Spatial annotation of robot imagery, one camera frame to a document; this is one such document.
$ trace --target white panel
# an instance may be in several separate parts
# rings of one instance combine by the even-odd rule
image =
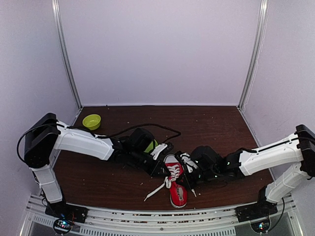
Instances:
[[[259,0],[61,0],[84,105],[236,105]]]
[[[315,131],[315,1],[272,0],[245,116],[262,145],[303,123]],[[279,177],[288,168],[273,168]],[[293,191],[305,235],[314,236],[315,182]]]
[[[77,108],[51,1],[0,0],[0,42],[0,234],[11,236],[17,235],[30,193],[38,192],[16,155],[20,135],[47,112],[71,123]]]

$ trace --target white shoelace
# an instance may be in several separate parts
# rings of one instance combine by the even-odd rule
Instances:
[[[171,188],[172,186],[172,182],[174,182],[178,177],[179,177],[179,173],[180,173],[180,168],[179,165],[174,165],[174,166],[168,166],[167,167],[168,170],[171,173],[171,176],[169,177],[165,177],[163,184],[156,188],[156,190],[154,190],[153,192],[149,193],[147,195],[147,197],[145,198],[144,202],[151,196],[153,196],[155,193],[157,193],[160,189],[162,189],[164,186],[166,186],[166,188]]]

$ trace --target vertical metal bar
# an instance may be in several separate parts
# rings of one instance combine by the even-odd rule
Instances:
[[[59,0],[52,0],[52,7],[53,7],[53,13],[54,13],[54,18],[56,22],[56,27],[57,27],[57,32],[59,36],[59,43],[62,51],[62,56],[63,56],[63,63],[64,67],[66,70],[66,74],[69,80],[70,88],[72,91],[72,94],[74,96],[76,105],[78,109],[82,108],[82,104],[79,98],[78,90],[74,82],[71,66],[70,66],[70,61],[68,57],[68,52],[67,48],[65,46],[65,40],[64,40],[64,34],[63,34],[63,26],[61,22],[61,15],[60,15],[60,10],[59,10]]]
[[[244,110],[245,101],[246,101],[246,98],[247,98],[247,95],[249,92],[251,81],[253,79],[253,73],[254,73],[254,69],[256,66],[256,61],[257,61],[257,57],[259,54],[261,41],[263,38],[264,29],[265,29],[265,25],[266,25],[267,8],[268,8],[268,0],[261,0],[256,37],[255,37],[254,47],[253,47],[253,51],[252,51],[252,58],[251,58],[250,66],[248,69],[248,73],[247,73],[244,89],[242,92],[241,100],[240,100],[240,103],[238,105],[238,108],[241,111]]]

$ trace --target green bowl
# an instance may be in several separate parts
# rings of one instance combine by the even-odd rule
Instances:
[[[100,116],[97,114],[88,115],[83,119],[83,125],[89,130],[96,130],[100,126]]]

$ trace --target red sneaker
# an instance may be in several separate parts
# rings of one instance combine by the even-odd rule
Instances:
[[[182,208],[187,203],[187,190],[177,184],[176,179],[184,172],[182,165],[176,160],[174,155],[168,155],[164,159],[165,165],[171,173],[171,176],[165,177],[164,183],[153,192],[149,193],[144,201],[157,193],[164,186],[169,188],[171,204],[175,208]]]

